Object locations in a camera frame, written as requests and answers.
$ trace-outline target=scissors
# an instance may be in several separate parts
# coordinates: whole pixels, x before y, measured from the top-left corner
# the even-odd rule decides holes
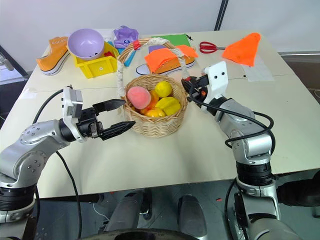
[[[200,52],[203,54],[212,54],[217,50],[225,50],[225,47],[219,47],[215,44],[208,42],[208,41],[202,41],[200,42]]]

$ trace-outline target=yellow box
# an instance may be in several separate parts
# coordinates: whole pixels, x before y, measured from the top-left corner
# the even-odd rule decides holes
[[[117,70],[118,50],[107,42],[104,42],[104,52],[111,52],[113,56],[102,56],[94,60],[85,61],[72,55],[74,65],[81,69],[87,79],[101,76],[104,74],[114,73]]]

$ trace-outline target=orange cloth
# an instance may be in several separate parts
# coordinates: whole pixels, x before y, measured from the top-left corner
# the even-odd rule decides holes
[[[190,46],[180,45],[176,46],[176,48],[180,49],[181,52],[187,57],[198,57],[196,51]],[[172,51],[170,51],[170,49],[165,47],[150,52],[147,56],[144,57],[144,59],[151,72],[155,72],[162,64],[176,57],[177,56]]]
[[[255,57],[258,51],[260,39],[261,36],[259,33],[250,33],[240,41],[227,46],[222,57],[230,59],[238,64],[253,67],[255,65]]]

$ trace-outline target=white sole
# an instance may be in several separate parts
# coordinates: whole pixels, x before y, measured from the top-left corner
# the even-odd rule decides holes
[[[57,73],[60,72],[60,70],[62,69],[62,66],[64,65],[67,57],[70,55],[70,53],[68,51],[65,52],[65,54],[60,58],[60,60],[57,62],[57,64],[54,66],[54,68],[52,68],[49,71],[43,71],[41,70],[41,72],[43,72],[45,75],[47,76],[53,76],[56,75]]]
[[[195,61],[190,62],[189,64],[186,65],[186,68],[190,68],[190,67],[192,67],[194,64],[195,64]],[[168,75],[168,74],[170,74],[170,73],[173,73],[173,72],[175,72],[175,71],[179,71],[179,70],[181,70],[181,69],[182,69],[182,67],[179,66],[179,67],[174,68],[174,69],[171,69],[171,70],[169,70],[169,71],[165,71],[165,72],[159,73],[159,75]],[[147,64],[142,64],[142,65],[138,66],[138,67],[135,69],[135,72],[136,72],[139,76],[143,76],[143,75],[148,75],[148,74],[150,74],[150,70],[149,70]]]

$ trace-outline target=table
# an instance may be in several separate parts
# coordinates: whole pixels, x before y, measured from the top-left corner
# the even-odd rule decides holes
[[[197,47],[209,41],[225,46],[247,35],[248,31],[188,32]],[[147,49],[135,54],[124,70],[125,82],[143,64]],[[227,61],[229,84],[227,97],[232,97],[254,111],[274,119],[272,129],[276,147],[271,157],[274,174],[320,168],[320,107],[299,78],[270,46],[261,39],[258,54],[272,72],[274,81],[249,82],[241,66]],[[199,53],[190,73],[199,76],[201,69],[221,61],[221,53]],[[180,80],[181,75],[172,75]],[[61,72],[44,76],[35,68],[22,94],[0,130],[0,151],[15,142],[28,127],[41,104],[56,90],[72,84],[81,89],[83,108],[116,97],[115,74],[86,79],[69,58]],[[39,121],[61,118],[60,98],[54,98],[42,112]],[[104,128],[122,121],[116,110],[98,116]],[[227,137],[210,114],[190,103],[181,128],[170,136],[148,138],[131,130],[102,141],[88,139],[72,142],[60,152],[72,172],[80,195],[183,183],[234,178],[237,174],[232,151],[225,146]],[[74,195],[69,176],[56,156],[47,162],[38,182],[41,198]]]

